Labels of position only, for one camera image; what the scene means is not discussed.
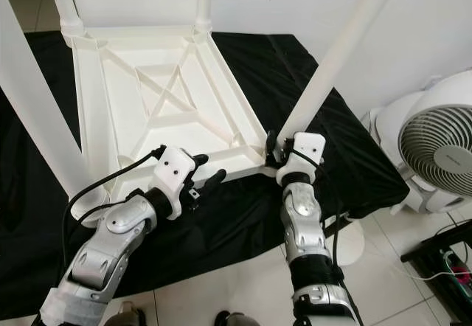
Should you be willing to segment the white plastic table top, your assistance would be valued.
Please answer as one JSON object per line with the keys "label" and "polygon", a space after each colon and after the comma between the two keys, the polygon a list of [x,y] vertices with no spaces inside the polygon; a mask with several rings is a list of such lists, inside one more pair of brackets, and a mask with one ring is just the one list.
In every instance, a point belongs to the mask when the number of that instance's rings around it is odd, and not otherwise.
{"label": "white plastic table top", "polygon": [[158,146],[206,154],[193,176],[266,171],[266,131],[209,30],[193,25],[87,28],[63,34],[73,52],[80,146],[101,177]]}

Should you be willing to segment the white plastic table leg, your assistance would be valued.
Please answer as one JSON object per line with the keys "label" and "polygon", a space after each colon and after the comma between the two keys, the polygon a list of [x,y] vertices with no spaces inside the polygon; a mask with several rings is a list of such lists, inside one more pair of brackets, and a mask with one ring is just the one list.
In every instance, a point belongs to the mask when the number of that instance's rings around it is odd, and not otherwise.
{"label": "white plastic table leg", "polygon": [[83,37],[86,31],[74,0],[54,0],[54,2],[60,19],[60,31],[68,37]]}
{"label": "white plastic table leg", "polygon": [[0,86],[15,114],[68,195],[66,211],[73,221],[104,204],[108,194],[93,187],[83,154],[40,66],[28,46],[10,0],[0,0]]}
{"label": "white plastic table leg", "polygon": [[318,63],[316,72],[277,135],[274,142],[277,148],[283,150],[288,140],[292,140],[294,146],[300,144],[301,141],[294,138],[294,134],[307,130],[311,120],[333,90],[335,79],[387,2],[388,0],[357,0],[350,18],[337,34],[333,45],[328,47],[323,60]]}
{"label": "white plastic table leg", "polygon": [[212,10],[212,0],[198,0],[195,26],[193,26],[193,33],[195,33],[195,37],[206,38],[210,34],[210,30],[212,30],[210,10]]}

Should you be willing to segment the black table cloth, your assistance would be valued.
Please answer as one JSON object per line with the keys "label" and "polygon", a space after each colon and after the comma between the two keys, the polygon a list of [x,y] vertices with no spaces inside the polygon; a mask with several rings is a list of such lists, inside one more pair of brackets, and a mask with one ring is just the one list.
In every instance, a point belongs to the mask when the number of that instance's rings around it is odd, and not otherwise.
{"label": "black table cloth", "polygon": [[[212,34],[264,131],[279,130],[317,69],[291,34]],[[57,30],[26,36],[68,127],[78,132],[72,53]],[[1,100],[0,319],[36,315],[60,282],[61,221],[67,194],[8,99]],[[364,217],[404,198],[397,168],[343,97],[333,91],[310,131],[326,137],[316,194],[324,212]],[[279,187],[263,175],[228,181],[192,215],[164,222],[129,260],[118,296],[150,291],[269,252],[284,241]]]}

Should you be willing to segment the white round base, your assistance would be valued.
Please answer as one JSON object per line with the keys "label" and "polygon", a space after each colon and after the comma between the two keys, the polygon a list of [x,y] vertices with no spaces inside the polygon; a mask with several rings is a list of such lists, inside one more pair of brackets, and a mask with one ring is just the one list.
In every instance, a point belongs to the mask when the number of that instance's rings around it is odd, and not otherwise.
{"label": "white round base", "polygon": [[340,266],[354,265],[364,254],[367,239],[360,221],[327,219],[326,248]]}

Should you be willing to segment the robot right leg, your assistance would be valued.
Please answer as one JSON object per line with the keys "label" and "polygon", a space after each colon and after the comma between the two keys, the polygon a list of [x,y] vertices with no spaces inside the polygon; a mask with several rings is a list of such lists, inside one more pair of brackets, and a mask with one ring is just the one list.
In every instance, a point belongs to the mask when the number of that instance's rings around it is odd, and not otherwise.
{"label": "robot right leg", "polygon": [[240,312],[220,311],[212,326],[260,326],[257,320]]}

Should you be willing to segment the robot leg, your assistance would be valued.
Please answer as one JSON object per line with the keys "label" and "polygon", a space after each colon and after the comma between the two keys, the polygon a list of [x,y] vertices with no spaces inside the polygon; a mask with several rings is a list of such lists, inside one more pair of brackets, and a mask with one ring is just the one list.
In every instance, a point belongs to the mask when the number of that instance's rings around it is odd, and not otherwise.
{"label": "robot leg", "polygon": [[144,310],[125,300],[120,305],[119,311],[109,317],[103,326],[148,326],[148,324]]}
{"label": "robot leg", "polygon": [[212,326],[260,326],[257,320],[240,312],[220,311]]}

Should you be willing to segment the robot left leg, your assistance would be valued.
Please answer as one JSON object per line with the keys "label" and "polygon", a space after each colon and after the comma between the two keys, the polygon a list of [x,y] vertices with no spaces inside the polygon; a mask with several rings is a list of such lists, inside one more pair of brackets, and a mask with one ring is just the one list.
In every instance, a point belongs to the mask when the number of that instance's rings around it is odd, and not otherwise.
{"label": "robot left leg", "polygon": [[103,326],[148,326],[148,324],[144,310],[125,300],[120,305],[119,311],[109,317]]}

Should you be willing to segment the white floor fan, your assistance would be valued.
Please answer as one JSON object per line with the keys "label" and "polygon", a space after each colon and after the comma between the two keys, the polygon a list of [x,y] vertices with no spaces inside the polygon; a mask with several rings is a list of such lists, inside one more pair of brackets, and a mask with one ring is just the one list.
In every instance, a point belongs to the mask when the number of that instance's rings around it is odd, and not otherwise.
{"label": "white floor fan", "polygon": [[392,211],[472,204],[472,69],[368,110],[361,123],[410,190]]}

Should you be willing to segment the black floor object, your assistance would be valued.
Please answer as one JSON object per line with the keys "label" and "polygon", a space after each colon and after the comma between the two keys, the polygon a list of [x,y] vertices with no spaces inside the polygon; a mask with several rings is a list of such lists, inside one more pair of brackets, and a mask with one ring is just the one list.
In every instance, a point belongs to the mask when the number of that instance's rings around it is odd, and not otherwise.
{"label": "black floor object", "polygon": [[427,283],[451,326],[472,326],[472,221],[436,232],[399,260]]}

